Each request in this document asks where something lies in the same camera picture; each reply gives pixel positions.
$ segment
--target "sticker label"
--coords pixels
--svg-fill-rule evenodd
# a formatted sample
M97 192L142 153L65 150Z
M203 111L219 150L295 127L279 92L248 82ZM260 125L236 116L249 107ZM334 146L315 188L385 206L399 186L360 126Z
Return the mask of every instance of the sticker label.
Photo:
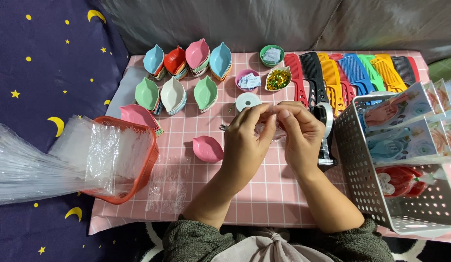
M379 179L379 184L381 185L383 195L392 195L396 191L394 186L389 184L389 181L391 181L391 176L389 174L379 173L377 178Z

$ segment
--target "red item in bag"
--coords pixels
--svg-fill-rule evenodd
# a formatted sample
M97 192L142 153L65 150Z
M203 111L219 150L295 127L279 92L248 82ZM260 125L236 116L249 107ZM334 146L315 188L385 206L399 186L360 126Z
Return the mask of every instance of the red item in bag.
M416 183L413 172L400 167L377 168L377 178L384 197L399 197L407 194Z
M401 167L402 169L412 172L417 178L419 178L420 176L423 176L423 173L420 170L417 169L413 169L413 168L409 168L409 167ZM423 193L423 191L426 190L426 188L428 188L428 184L422 181L418 181L416 182L413 187L411 188L411 190L404 195L404 197L417 197L419 195L421 195L421 193Z

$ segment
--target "gray basket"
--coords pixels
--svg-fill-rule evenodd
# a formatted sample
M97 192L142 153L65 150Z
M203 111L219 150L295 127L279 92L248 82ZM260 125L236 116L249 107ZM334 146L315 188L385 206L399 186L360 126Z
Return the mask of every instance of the gray basket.
M357 111L366 108L368 101L387 100L392 96L392 93L382 93L356 97L334 121L340 163L352 202L380 226L399 235L443 235L451 231L451 186L447 179L437 180L435 185L413 199L385 199L380 189ZM432 172L443 167L434 164L417 168Z

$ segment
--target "green round bowl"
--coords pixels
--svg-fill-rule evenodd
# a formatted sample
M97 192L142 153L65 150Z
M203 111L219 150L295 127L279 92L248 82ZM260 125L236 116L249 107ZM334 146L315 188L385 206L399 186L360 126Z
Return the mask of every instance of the green round bowl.
M263 61L263 55L264 55L264 53L269 49L269 48L271 48L271 47L274 47L274 48L277 48L277 49L280 49L281 50L281 58L279 59L279 62L278 63L276 63L276 64L270 64L270 63L266 63L265 61ZM276 66L277 64L279 64L280 62L282 62L283 60L284 60L284 50L280 47L280 46L277 46L277 45L268 45L268 46L265 46L265 47L263 47L263 49L261 49L261 52L259 53L259 59L261 59L261 62L263 62L263 64L265 65L265 66L267 66L267 67L274 67L274 66Z

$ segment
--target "green knit sleeve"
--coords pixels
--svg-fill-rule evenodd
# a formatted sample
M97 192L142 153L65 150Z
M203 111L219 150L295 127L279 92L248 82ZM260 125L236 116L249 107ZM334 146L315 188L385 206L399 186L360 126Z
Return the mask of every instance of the green knit sleeve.
M209 262L218 253L235 244L232 234L198 221L185 220L182 215L172 222L164 234L164 262Z
M395 262L387 243L376 232L373 219L365 217L363 225L340 233L324 235L319 248L334 261Z

